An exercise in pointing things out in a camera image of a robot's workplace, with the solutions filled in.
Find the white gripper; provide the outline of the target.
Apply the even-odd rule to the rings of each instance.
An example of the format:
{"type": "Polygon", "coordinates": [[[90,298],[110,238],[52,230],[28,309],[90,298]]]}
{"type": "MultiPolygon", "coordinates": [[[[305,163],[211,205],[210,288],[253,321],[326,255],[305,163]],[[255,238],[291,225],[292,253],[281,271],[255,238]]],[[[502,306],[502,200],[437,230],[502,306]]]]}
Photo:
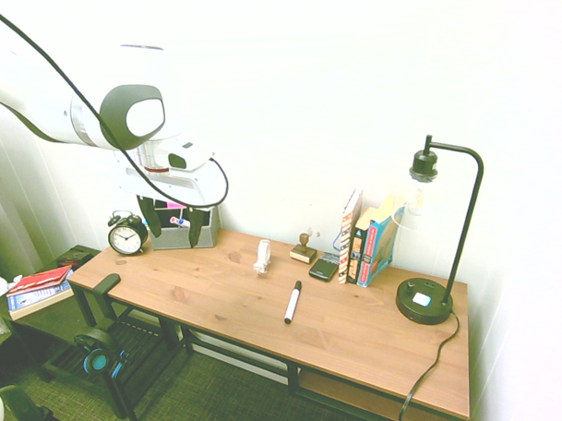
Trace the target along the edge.
{"type": "Polygon", "coordinates": [[[225,173],[220,166],[207,161],[191,171],[170,168],[152,173],[144,170],[144,179],[121,152],[116,152],[114,159],[117,162],[115,181],[125,192],[137,195],[138,206],[152,235],[161,236],[161,220],[155,211],[154,199],[176,201],[188,206],[188,239],[190,247],[195,247],[204,222],[204,211],[195,207],[213,207],[226,198],[225,173]]]}

